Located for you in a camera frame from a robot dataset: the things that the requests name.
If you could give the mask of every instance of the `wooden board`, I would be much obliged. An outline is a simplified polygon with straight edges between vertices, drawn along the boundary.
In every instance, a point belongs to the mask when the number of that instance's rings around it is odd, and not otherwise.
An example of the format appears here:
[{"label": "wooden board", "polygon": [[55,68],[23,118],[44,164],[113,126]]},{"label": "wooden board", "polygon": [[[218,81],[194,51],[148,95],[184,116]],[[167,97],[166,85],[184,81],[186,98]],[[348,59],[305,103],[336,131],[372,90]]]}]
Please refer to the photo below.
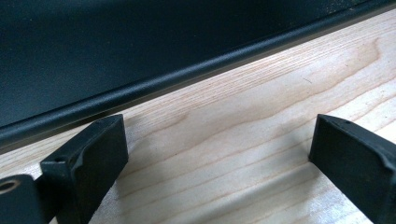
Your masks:
[{"label": "wooden board", "polygon": [[[396,10],[121,113],[130,161],[92,223],[370,223],[308,162],[316,115],[396,142]],[[84,127],[0,156],[0,177]]]}]

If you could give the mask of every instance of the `black metal panel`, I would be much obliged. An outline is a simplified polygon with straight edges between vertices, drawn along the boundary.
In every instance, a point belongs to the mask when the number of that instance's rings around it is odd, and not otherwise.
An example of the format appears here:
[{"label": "black metal panel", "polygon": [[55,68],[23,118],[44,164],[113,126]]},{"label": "black metal panel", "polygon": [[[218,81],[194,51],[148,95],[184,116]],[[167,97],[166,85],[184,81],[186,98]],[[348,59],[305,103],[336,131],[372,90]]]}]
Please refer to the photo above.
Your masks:
[{"label": "black metal panel", "polygon": [[396,145],[318,115],[309,159],[374,223],[396,223]]},{"label": "black metal panel", "polygon": [[0,148],[361,21],[395,2],[1,1]]}]

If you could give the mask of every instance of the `black plastic part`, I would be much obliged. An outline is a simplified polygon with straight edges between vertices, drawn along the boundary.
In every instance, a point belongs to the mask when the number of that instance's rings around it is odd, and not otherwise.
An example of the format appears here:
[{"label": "black plastic part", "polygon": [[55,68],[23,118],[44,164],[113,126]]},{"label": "black plastic part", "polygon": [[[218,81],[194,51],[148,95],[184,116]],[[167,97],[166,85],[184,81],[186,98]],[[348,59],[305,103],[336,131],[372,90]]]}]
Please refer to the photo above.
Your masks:
[{"label": "black plastic part", "polygon": [[0,180],[0,223],[46,223],[31,176],[13,175]]},{"label": "black plastic part", "polygon": [[22,139],[142,102],[395,3],[3,0],[0,153]]},{"label": "black plastic part", "polygon": [[318,115],[309,159],[374,223],[396,223],[396,145]]},{"label": "black plastic part", "polygon": [[46,181],[43,175],[35,181],[35,185],[38,190],[43,217],[46,223],[50,223],[63,206],[63,193]]},{"label": "black plastic part", "polygon": [[121,115],[96,121],[40,162],[63,204],[58,222],[88,223],[127,162]]}]

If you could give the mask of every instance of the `screw hole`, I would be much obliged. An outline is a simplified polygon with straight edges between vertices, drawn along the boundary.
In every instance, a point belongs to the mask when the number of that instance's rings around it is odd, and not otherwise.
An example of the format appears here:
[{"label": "screw hole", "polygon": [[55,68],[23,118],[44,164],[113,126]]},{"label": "screw hole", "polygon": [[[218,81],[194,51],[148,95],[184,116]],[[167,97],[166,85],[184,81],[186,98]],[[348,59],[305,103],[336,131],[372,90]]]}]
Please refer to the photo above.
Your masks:
[{"label": "screw hole", "polygon": [[5,194],[14,190],[21,182],[19,180],[8,180],[0,184],[0,194]]}]

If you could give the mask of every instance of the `light wood surface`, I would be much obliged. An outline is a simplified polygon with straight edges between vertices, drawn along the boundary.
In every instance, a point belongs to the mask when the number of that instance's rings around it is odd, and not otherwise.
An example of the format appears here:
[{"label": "light wood surface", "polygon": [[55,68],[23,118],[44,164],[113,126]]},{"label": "light wood surface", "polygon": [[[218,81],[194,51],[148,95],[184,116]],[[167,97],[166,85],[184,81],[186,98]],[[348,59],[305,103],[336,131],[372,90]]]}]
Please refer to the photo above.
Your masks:
[{"label": "light wood surface", "polygon": [[[396,10],[121,113],[130,161],[92,223],[370,223],[307,160],[316,115],[396,142]],[[0,156],[0,177],[84,127]]]}]

